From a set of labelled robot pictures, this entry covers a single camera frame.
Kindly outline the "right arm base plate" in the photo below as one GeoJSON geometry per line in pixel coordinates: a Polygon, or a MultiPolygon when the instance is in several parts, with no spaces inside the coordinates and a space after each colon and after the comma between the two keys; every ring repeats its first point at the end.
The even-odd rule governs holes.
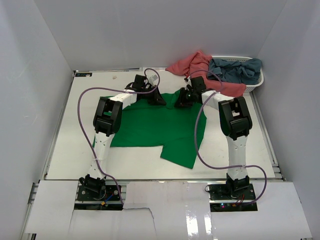
{"type": "Polygon", "coordinates": [[[204,188],[209,195],[210,211],[212,213],[257,212],[257,203],[253,185],[231,193],[226,184],[208,184],[204,188]]]}

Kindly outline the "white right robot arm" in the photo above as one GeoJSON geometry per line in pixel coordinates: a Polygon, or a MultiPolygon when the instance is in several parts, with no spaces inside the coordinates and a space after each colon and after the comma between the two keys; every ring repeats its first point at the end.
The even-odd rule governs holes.
{"type": "Polygon", "coordinates": [[[246,169],[246,144],[253,123],[244,97],[230,97],[211,88],[206,88],[203,77],[187,77],[186,87],[180,89],[175,103],[176,108],[192,107],[195,103],[201,107],[197,114],[194,127],[195,151],[200,161],[214,170],[227,170],[226,195],[236,200],[250,184],[246,169]],[[203,109],[209,106],[219,113],[219,124],[228,145],[228,166],[214,167],[207,164],[199,153],[197,142],[198,123],[203,109]]]}

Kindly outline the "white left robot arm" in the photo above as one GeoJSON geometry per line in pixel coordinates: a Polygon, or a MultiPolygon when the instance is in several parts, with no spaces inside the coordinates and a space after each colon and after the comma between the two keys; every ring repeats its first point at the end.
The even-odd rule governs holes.
{"type": "Polygon", "coordinates": [[[141,99],[146,99],[150,105],[166,105],[159,92],[159,84],[158,72],[153,76],[147,76],[144,72],[144,75],[137,74],[134,82],[129,83],[124,90],[116,90],[117,95],[99,99],[93,118],[94,140],[89,144],[94,156],[88,170],[90,177],[94,179],[106,177],[106,171],[102,167],[108,158],[111,142],[120,130],[125,108],[141,99]]]}

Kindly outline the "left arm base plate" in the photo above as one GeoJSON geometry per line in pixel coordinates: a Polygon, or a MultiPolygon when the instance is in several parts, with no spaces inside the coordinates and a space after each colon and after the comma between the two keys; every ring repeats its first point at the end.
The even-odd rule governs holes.
{"type": "Polygon", "coordinates": [[[74,209],[122,211],[121,193],[121,185],[109,184],[105,178],[93,178],[88,174],[79,178],[74,209]]]}

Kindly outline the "green t shirt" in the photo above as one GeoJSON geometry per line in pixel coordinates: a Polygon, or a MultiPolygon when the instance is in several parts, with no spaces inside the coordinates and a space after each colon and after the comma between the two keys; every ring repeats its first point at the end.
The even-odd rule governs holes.
{"type": "MultiPolygon", "coordinates": [[[[119,131],[110,148],[161,147],[160,158],[192,169],[197,153],[194,130],[201,105],[175,108],[177,94],[161,94],[166,105],[150,105],[146,99],[122,110],[119,131]]],[[[197,145],[204,138],[207,118],[202,113],[197,127],[197,145]]]]}

